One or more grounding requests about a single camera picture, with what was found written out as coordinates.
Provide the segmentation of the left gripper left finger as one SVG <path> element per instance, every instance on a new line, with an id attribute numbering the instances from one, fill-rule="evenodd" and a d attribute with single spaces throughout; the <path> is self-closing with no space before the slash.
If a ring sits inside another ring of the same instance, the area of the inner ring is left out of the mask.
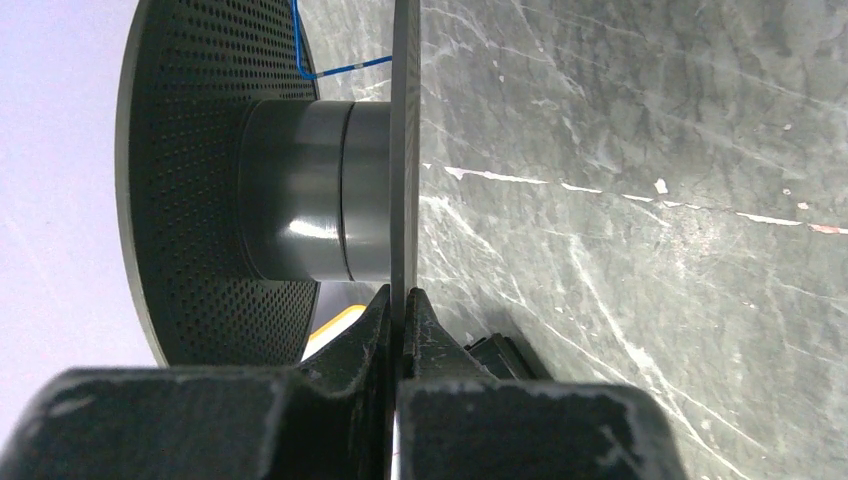
<path id="1" fill-rule="evenodd" d="M 5 479 L 384 479 L 390 290 L 291 366 L 71 369 L 25 409 Z"/>

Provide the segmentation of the black spool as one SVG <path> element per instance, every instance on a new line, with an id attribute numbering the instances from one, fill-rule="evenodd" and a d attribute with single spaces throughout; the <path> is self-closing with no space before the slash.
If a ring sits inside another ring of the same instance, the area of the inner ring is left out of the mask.
<path id="1" fill-rule="evenodd" d="M 421 7 L 394 5 L 386 101 L 323 100 L 294 1 L 142 1 L 116 109 L 116 200 L 162 365 L 299 361 L 325 283 L 417 281 Z"/>

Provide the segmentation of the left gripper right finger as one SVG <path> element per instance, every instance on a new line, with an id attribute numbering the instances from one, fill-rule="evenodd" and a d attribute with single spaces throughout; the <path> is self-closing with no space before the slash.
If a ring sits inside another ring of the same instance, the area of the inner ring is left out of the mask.
<path id="1" fill-rule="evenodd" d="M 409 292 L 396 396 L 404 479 L 682 479 L 670 425 L 631 385 L 501 380 Z"/>

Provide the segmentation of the whiteboard with red writing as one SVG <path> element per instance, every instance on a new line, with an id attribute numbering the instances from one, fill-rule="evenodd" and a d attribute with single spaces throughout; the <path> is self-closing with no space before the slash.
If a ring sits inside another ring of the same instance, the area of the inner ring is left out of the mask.
<path id="1" fill-rule="evenodd" d="M 305 361 L 349 329 L 365 311 L 365 305 L 351 305 L 311 333 L 301 358 Z"/>

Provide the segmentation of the black bin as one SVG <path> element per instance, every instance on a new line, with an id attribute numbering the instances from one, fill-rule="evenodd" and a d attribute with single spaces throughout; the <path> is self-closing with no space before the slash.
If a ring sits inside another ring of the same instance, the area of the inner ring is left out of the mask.
<path id="1" fill-rule="evenodd" d="M 530 344 L 494 333 L 465 345 L 464 350 L 492 375 L 502 380 L 552 380 Z"/>

